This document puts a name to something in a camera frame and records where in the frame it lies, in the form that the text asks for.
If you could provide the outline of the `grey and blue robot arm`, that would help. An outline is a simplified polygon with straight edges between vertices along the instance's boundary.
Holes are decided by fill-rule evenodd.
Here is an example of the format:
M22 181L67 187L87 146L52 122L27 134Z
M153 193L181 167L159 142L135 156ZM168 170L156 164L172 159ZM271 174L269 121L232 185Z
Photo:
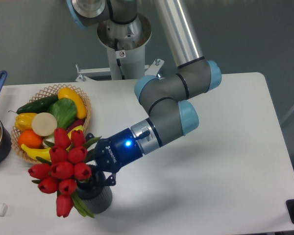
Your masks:
M201 52L184 2L156 0L154 4L178 69L165 78L145 70L145 45L151 26L138 12L135 0L67 1L77 25L98 26L112 79L137 80L134 93L148 115L130 128L101 139L90 151L90 159L96 162L91 187L115 185L115 175L122 167L195 130L199 119L189 99L221 83L218 65L207 61Z

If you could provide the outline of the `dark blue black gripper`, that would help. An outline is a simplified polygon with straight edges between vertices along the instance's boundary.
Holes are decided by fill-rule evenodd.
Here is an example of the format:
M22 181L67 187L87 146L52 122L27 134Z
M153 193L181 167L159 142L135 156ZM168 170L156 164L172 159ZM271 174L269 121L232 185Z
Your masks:
M96 162L95 171L88 180L90 187L103 188L116 185L116 173L124 166L143 156L134 135L129 128L106 139L95 137L92 133L85 136L86 141L98 141L92 160ZM112 173L108 177L104 172Z

